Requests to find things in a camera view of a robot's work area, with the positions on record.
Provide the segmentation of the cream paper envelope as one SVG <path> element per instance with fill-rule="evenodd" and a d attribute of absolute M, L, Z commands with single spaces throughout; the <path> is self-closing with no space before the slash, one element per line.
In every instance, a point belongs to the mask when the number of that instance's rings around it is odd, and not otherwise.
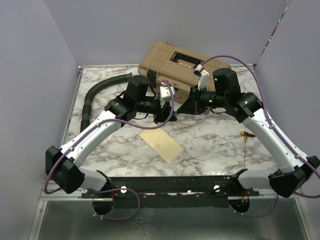
<path fill-rule="evenodd" d="M 183 151 L 183 148 L 161 128 L 145 129 L 139 136 L 168 164 Z"/>

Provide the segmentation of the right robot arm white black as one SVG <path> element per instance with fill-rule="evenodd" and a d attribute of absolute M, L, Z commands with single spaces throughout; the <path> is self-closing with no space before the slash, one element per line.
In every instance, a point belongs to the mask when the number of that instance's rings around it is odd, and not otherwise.
<path fill-rule="evenodd" d="M 238 77 L 230 68 L 220 68 L 213 73 L 214 91 L 208 91 L 200 82 L 190 89 L 188 99 L 177 110 L 179 114 L 200 115 L 207 109 L 223 108 L 249 129 L 262 143 L 277 163 L 278 169 L 248 170 L 238 172 L 229 189 L 240 196 L 247 189 L 272 189 L 288 198 L 313 174 L 320 165 L 316 156 L 307 156 L 277 128 L 265 113 L 263 103 L 252 92 L 241 92 Z"/>

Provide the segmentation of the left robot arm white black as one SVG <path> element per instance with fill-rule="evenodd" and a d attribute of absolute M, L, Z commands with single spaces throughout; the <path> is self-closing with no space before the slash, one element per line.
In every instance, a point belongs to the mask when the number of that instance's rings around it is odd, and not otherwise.
<path fill-rule="evenodd" d="M 54 181 L 60 190 L 71 194 L 79 188 L 93 190 L 97 196 L 106 197 L 111 190 L 109 178 L 102 172 L 82 169 L 89 154 L 108 136 L 124 125 L 154 130 L 176 121 L 174 116 L 175 90 L 164 80 L 157 97 L 147 96 L 149 80 L 142 75 L 129 75 L 126 90 L 110 100 L 104 110 L 73 140 L 60 147 L 50 146 L 45 152 L 46 181 Z M 133 123 L 137 113 L 154 116 L 157 126 Z"/>

